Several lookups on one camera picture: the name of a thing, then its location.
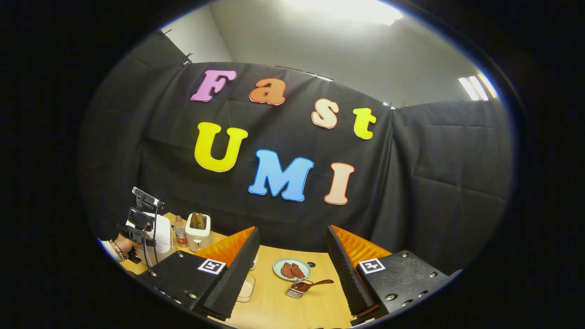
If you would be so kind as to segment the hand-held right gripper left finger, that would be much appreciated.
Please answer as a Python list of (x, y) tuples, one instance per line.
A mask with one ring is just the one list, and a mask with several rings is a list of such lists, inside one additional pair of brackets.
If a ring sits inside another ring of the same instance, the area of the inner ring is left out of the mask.
[(260, 246), (250, 227), (191, 254), (177, 251), (148, 270), (148, 287), (201, 316), (231, 317)]

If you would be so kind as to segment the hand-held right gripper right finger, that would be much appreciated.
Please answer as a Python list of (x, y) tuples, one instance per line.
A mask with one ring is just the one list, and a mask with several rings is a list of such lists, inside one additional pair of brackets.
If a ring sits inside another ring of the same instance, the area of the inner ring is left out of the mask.
[(327, 229), (326, 246), (356, 323), (404, 313), (460, 273), (446, 275), (412, 251), (389, 252), (334, 225)]

